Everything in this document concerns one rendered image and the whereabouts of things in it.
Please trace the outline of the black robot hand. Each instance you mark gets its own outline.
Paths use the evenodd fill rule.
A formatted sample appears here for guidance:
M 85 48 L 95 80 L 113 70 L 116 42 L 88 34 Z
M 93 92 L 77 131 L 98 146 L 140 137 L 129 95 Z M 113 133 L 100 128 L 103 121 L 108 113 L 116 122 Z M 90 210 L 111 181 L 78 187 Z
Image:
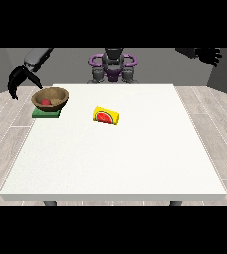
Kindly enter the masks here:
M 35 84 L 39 89 L 42 89 L 40 80 L 24 66 L 17 66 L 9 75 L 8 91 L 13 99 L 17 99 L 17 88 L 28 79 Z
M 217 48 L 197 48 L 195 53 L 203 63 L 212 66 L 217 66 L 222 58 L 220 50 Z

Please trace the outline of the brown wooden bowl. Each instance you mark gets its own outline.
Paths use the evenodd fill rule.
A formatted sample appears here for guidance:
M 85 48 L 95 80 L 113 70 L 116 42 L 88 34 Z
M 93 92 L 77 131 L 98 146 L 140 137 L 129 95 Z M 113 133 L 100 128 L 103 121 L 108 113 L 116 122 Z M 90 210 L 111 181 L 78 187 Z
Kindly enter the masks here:
M 47 99 L 51 104 L 43 105 L 42 101 Z M 37 91 L 31 98 L 32 103 L 45 112 L 56 112 L 63 109 L 69 100 L 69 92 L 60 87 L 49 87 Z

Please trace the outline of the green square pad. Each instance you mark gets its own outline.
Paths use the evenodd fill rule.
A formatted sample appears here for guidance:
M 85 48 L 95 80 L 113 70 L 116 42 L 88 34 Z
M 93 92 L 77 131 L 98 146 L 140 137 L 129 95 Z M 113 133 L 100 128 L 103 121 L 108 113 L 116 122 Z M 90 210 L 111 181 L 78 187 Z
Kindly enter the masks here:
M 34 111 L 32 112 L 32 117 L 33 118 L 59 118 L 61 114 L 61 111 L 54 111 L 54 112 L 49 112 L 49 111 L 43 111 L 39 108 L 35 108 Z

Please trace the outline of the yellow cup with melon print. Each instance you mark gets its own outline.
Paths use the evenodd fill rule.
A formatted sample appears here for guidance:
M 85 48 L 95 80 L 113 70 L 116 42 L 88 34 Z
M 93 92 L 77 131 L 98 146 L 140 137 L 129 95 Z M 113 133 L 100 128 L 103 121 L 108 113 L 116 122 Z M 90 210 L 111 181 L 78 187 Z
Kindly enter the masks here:
M 119 113 L 102 107 L 96 107 L 93 111 L 93 120 L 116 125 L 119 121 Z

